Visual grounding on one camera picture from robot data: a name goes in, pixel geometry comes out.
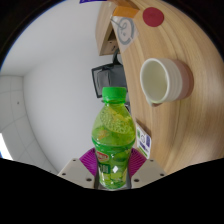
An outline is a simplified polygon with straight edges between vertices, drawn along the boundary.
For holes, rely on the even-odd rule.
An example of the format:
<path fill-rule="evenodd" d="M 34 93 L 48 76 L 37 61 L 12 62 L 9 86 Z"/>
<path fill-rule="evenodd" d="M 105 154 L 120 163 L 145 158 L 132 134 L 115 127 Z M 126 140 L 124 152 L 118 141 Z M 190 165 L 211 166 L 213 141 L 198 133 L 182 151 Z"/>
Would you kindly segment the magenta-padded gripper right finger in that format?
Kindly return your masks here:
<path fill-rule="evenodd" d="M 129 189 L 144 187 L 165 176 L 165 171 L 154 159 L 147 159 L 136 149 L 131 150 L 127 177 Z"/>

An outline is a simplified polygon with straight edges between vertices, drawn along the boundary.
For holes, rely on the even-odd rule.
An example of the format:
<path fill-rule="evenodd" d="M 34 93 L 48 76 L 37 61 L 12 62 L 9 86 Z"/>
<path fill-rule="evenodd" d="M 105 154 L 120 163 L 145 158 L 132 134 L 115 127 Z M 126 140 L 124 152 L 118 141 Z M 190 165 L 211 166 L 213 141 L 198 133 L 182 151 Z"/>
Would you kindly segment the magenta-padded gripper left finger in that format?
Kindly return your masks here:
<path fill-rule="evenodd" d="M 88 150 L 80 158 L 72 158 L 58 176 L 78 186 L 96 189 L 99 180 L 95 149 Z"/>

